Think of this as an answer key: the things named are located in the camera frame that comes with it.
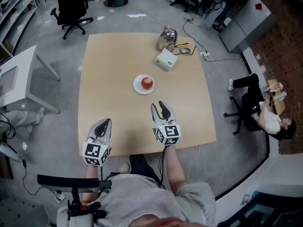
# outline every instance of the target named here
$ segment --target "apple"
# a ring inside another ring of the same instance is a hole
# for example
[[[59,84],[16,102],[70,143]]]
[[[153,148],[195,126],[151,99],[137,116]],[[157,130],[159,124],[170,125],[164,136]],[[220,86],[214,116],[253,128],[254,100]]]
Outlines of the apple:
[[[145,77],[142,79],[141,86],[144,89],[146,90],[151,89],[152,85],[153,85],[153,81],[151,78]]]

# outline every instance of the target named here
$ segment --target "concrete floor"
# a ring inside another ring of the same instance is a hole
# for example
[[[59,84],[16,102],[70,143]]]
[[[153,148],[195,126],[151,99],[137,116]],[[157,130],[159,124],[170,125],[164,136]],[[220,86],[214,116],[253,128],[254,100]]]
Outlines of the concrete floor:
[[[34,127],[31,139],[27,142],[27,151],[22,150],[23,140],[15,137],[11,145],[27,160],[27,177],[25,184],[30,192],[38,189],[36,175],[53,175],[64,177],[83,177],[86,165],[78,153],[78,96],[81,76],[82,58],[89,34],[110,32],[152,32],[160,34],[162,25],[174,27],[179,35],[182,31],[183,17],[193,17],[194,12],[185,13],[180,5],[170,6],[165,0],[129,0],[121,8],[110,13],[103,1],[89,2],[85,17],[93,17],[92,23],[83,25],[86,34],[75,29],[63,40],[65,30],[57,25],[50,11],[58,7],[57,0],[47,0],[39,4],[39,11],[23,33],[16,53],[37,44],[38,53],[49,62],[61,75],[61,81],[52,81],[40,66],[34,71],[31,92],[58,107],[59,115],[48,113],[42,124]],[[146,17],[128,17],[127,14],[145,13]],[[200,16],[185,25],[191,34],[213,56],[237,59],[240,55],[228,53],[216,31],[202,29]],[[266,154],[266,141],[263,132],[249,132],[245,127],[237,136],[233,136],[236,121],[223,118],[224,112],[233,112],[234,106],[230,95],[240,97],[244,90],[232,93],[227,91],[228,78],[241,78],[248,75],[242,59],[238,61],[206,62],[201,59],[213,107],[217,133],[217,142],[200,147],[200,153],[191,166],[189,182],[204,181],[210,184],[215,196],[226,191],[255,168]],[[27,103],[28,110],[37,110],[37,105]],[[198,147],[178,151],[184,170],[188,168],[198,153]],[[146,155],[148,163],[159,175],[158,161],[160,153]],[[128,157],[110,157],[104,167],[104,175],[116,171],[120,164],[128,162]],[[14,174],[13,181],[4,181],[10,194],[33,200],[45,205],[50,192],[41,189],[36,196],[26,193],[22,185],[25,171],[21,163],[11,161]],[[165,176],[164,184],[168,187]],[[54,198],[48,202],[52,222],[55,222],[56,209],[66,204],[64,200],[57,204]]]

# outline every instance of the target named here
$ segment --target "white table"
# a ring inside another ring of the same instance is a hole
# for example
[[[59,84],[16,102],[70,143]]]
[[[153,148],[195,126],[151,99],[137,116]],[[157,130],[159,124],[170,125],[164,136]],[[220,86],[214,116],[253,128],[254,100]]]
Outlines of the white table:
[[[55,72],[55,70],[48,63],[45,63],[37,54],[35,45],[1,65],[0,74],[5,73],[6,71],[12,69],[15,66],[18,67],[18,73],[14,89],[0,96],[0,107],[4,107],[16,101],[28,98],[40,104],[46,110],[58,114],[60,113],[59,109],[46,103],[45,101],[41,100],[40,98],[36,97],[35,95],[29,92],[35,59],[37,59],[51,73],[54,79],[56,79],[57,81],[61,80],[57,72]]]

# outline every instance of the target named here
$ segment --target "hair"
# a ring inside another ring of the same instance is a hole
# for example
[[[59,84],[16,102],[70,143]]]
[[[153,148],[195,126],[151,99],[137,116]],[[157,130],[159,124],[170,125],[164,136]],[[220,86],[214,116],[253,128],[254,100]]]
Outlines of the hair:
[[[295,121],[292,120],[292,122],[288,126],[287,130],[284,128],[281,128],[281,131],[278,133],[280,136],[279,138],[285,139],[285,140],[291,139],[294,135],[295,129],[296,129],[296,124],[295,124]]]

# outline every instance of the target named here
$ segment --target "gray t-shirt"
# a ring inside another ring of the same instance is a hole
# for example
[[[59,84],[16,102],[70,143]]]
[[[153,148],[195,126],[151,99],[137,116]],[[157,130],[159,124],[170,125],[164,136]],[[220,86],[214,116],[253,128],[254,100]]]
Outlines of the gray t-shirt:
[[[184,185],[175,196],[159,188],[153,179],[141,175],[119,174],[110,180],[110,192],[103,192],[97,199],[107,216],[98,219],[94,227],[127,227],[134,219],[146,214],[208,226],[214,224],[216,203],[207,183]],[[67,207],[58,209],[57,226],[69,226]]]

